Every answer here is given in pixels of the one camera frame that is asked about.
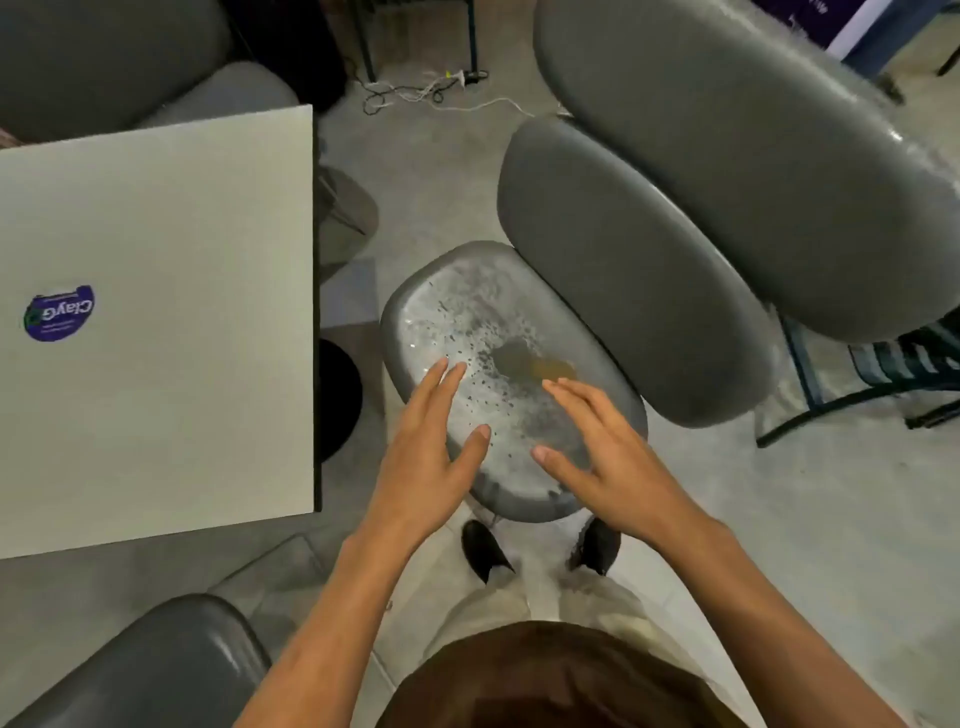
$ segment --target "right hand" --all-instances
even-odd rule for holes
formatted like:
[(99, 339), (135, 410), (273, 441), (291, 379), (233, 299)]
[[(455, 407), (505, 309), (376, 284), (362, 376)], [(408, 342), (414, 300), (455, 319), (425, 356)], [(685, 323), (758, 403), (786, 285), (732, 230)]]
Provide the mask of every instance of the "right hand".
[(608, 526), (663, 549), (712, 521), (603, 390), (566, 378), (545, 379), (543, 389), (583, 434), (592, 472), (545, 445), (531, 454)]

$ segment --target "gray chair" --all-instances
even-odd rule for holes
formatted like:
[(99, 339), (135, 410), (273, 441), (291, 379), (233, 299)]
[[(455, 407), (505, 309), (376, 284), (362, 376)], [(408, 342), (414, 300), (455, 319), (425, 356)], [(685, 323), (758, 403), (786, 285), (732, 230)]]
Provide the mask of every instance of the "gray chair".
[(269, 669), (228, 602), (181, 596), (127, 627), (7, 728), (229, 728)]
[(449, 444), (492, 425), (473, 493), (494, 513), (578, 508), (526, 455), (546, 442), (586, 463), (544, 372), (612, 389), (636, 425), (641, 398), (714, 425), (775, 383), (767, 305), (856, 343), (960, 303), (953, 173), (870, 84), (747, 0), (540, 0), (534, 44), (572, 117), (525, 123), (507, 150), (497, 209), (516, 249), (455, 249), (381, 322), (405, 399), (441, 354), (473, 365)]
[(42, 142), (297, 104), (232, 42), (216, 0), (4, 2), (0, 128)]

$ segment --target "stool seat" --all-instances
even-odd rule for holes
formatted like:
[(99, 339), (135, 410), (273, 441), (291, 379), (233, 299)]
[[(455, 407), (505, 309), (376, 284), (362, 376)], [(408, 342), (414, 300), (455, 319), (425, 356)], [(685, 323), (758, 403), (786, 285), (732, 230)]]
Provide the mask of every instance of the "stool seat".
[(543, 391), (543, 379), (568, 376), (601, 387), (646, 436), (643, 402), (627, 379), (508, 245), (476, 241), (437, 258), (397, 289), (380, 327), (384, 362), (404, 401), (441, 356), (467, 362), (447, 444), (456, 456), (475, 427), (490, 425), (491, 448), (472, 492), (498, 516), (547, 522), (581, 508), (530, 457), (543, 443), (589, 468), (579, 431)]

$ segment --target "purple sticker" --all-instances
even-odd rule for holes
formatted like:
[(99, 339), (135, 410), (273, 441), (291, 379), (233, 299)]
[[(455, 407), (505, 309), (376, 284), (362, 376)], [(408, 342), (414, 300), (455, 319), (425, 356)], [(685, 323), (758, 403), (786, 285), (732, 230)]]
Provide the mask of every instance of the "purple sticker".
[(74, 334), (93, 313), (93, 288), (72, 293), (34, 296), (23, 314), (23, 327), (37, 341), (59, 341)]

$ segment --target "beige pants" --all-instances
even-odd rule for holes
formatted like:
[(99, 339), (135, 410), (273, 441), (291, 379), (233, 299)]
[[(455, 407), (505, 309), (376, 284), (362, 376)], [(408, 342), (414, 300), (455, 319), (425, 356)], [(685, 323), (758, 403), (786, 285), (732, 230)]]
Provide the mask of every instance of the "beige pants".
[[(523, 580), (506, 567), (490, 572), (487, 586), (468, 595), (447, 616), (423, 660), (450, 643), (530, 618)], [(612, 579), (580, 567), (560, 579), (560, 619), (613, 635), (696, 675), (702, 671), (672, 637), (647, 618), (640, 600)]]

